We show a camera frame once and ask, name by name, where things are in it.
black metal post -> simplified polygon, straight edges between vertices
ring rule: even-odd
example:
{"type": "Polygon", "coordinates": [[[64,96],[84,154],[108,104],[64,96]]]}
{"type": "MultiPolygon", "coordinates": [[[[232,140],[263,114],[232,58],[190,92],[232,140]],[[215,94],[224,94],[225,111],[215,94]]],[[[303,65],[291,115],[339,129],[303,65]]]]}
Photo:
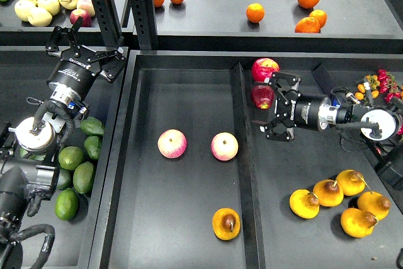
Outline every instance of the black metal post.
{"type": "Polygon", "coordinates": [[[114,0],[92,0],[105,47],[115,46],[122,35],[114,0]]]}
{"type": "Polygon", "coordinates": [[[129,0],[139,39],[140,50],[158,48],[154,0],[129,0]]]}

black tray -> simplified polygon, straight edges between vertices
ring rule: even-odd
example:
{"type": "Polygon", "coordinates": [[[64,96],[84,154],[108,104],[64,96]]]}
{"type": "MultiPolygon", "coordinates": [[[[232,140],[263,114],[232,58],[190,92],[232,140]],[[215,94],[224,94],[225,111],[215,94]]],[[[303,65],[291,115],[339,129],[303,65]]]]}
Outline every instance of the black tray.
{"type": "MultiPolygon", "coordinates": [[[[49,57],[43,47],[26,47],[20,51],[3,47],[0,54],[0,120],[9,121],[15,127],[25,118],[32,117],[37,110],[37,106],[26,102],[27,97],[44,100],[52,94],[46,80],[58,58],[49,57]]],[[[79,211],[69,221],[62,221],[54,214],[55,201],[60,190],[55,192],[51,201],[42,203],[37,215],[23,218],[21,230],[35,224],[51,224],[55,227],[56,238],[45,268],[86,268],[88,265],[122,81],[122,75],[113,84],[97,79],[85,100],[90,105],[90,115],[106,124],[91,196],[79,195],[79,211]]],[[[85,138],[86,135],[76,129],[66,144],[83,148],[85,138]]],[[[22,243],[24,268],[30,268],[34,264],[42,244],[43,236],[36,236],[22,243]]]]}
{"type": "MultiPolygon", "coordinates": [[[[291,212],[288,198],[294,190],[312,188],[348,168],[359,169],[373,190],[390,195],[365,155],[342,150],[332,130],[297,129],[293,142],[282,143],[267,141],[256,127],[250,128],[249,118],[258,113],[248,97],[250,72],[242,73],[241,67],[250,69],[257,58],[271,56],[284,71],[302,76],[303,93],[320,93],[310,73],[320,63],[343,85],[352,86],[380,67],[403,79],[397,72],[403,56],[132,51],[122,95],[127,107],[118,117],[122,134],[112,147],[120,153],[110,157],[99,210],[105,219],[95,234],[104,241],[102,247],[93,247],[90,265],[395,267],[403,247],[397,232],[403,215],[395,203],[363,239],[347,236],[339,224],[351,198],[338,207],[322,208],[312,220],[291,212]],[[188,139],[184,156],[173,161],[163,158],[156,145],[159,135],[171,128],[182,130],[188,139]],[[210,152],[211,138],[221,131],[240,136],[242,147],[229,163],[216,161],[210,152]],[[239,168],[250,174],[247,181],[239,168]],[[248,229],[253,232],[244,230],[229,243],[219,241],[211,218],[221,207],[242,212],[242,225],[253,226],[248,229]]],[[[401,203],[401,192],[390,192],[401,203]]]]}

pear stem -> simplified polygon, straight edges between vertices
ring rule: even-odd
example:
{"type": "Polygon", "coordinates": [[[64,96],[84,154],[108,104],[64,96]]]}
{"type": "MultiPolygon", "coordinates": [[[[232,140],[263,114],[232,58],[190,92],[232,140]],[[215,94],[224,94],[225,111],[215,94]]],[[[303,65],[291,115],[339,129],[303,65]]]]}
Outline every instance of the pear stem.
{"type": "Polygon", "coordinates": [[[372,225],[372,226],[370,226],[370,227],[368,227],[368,228],[371,228],[371,227],[373,227],[373,226],[378,225],[378,223],[379,223],[378,218],[377,218],[377,217],[375,217],[375,216],[373,216],[373,219],[375,220],[375,224],[374,224],[374,225],[372,225]]]}
{"type": "Polygon", "coordinates": [[[362,182],[364,182],[365,186],[368,188],[368,190],[370,191],[370,193],[373,195],[371,188],[368,186],[368,184],[366,183],[366,181],[364,180],[363,176],[359,176],[358,177],[362,182]]]}
{"type": "Polygon", "coordinates": [[[314,192],[308,192],[308,195],[313,195],[315,197],[315,200],[319,201],[318,196],[314,192]]]}

black cable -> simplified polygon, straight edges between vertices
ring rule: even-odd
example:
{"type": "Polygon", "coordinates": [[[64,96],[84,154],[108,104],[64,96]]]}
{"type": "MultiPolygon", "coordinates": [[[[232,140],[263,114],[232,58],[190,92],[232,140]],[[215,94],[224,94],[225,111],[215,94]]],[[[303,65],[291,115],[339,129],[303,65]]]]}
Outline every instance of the black cable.
{"type": "Polygon", "coordinates": [[[31,269],[42,269],[46,264],[55,241],[55,228],[47,224],[34,225],[10,236],[10,241],[19,243],[41,233],[46,234],[45,239],[43,240],[38,258],[31,269]]]}

green avocado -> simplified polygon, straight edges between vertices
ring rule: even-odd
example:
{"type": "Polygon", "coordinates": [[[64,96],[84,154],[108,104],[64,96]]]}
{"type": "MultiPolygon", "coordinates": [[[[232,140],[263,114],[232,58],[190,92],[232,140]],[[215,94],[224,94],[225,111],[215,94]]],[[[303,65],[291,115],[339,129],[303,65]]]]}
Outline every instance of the green avocado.
{"type": "Polygon", "coordinates": [[[88,193],[93,189],[95,167],[90,162],[82,163],[74,171],[73,185],[78,193],[88,193]]]}
{"type": "Polygon", "coordinates": [[[84,141],[84,148],[92,160],[98,160],[101,154],[102,140],[96,135],[89,136],[84,141]]]}
{"type": "Polygon", "coordinates": [[[80,128],[86,135],[100,135],[103,136],[105,126],[97,118],[88,117],[81,122],[80,128]]]}

